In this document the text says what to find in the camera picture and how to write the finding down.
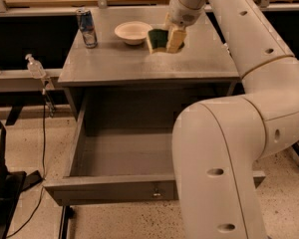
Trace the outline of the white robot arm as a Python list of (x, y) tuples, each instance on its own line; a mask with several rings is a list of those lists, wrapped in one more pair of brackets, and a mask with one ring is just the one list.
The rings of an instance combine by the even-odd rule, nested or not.
[(299, 62), (252, 0), (170, 0), (190, 26), (210, 5), (244, 92), (176, 119), (172, 162), (186, 239), (267, 239), (252, 164), (299, 140)]

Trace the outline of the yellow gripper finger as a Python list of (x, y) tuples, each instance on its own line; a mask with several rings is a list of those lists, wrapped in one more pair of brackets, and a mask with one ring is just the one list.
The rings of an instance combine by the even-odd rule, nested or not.
[(177, 53), (186, 37), (186, 31), (178, 27), (170, 27), (167, 35), (166, 51)]
[(172, 22), (170, 21), (170, 17), (169, 14), (165, 15), (165, 19), (164, 19), (164, 24), (163, 24), (163, 28), (165, 30), (168, 30), (172, 25)]

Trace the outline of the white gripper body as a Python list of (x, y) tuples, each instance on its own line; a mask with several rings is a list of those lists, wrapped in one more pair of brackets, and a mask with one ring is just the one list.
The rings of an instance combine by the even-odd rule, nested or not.
[(201, 9), (191, 9), (184, 6), (179, 0), (170, 0), (168, 20), (178, 27), (193, 25), (201, 15)]

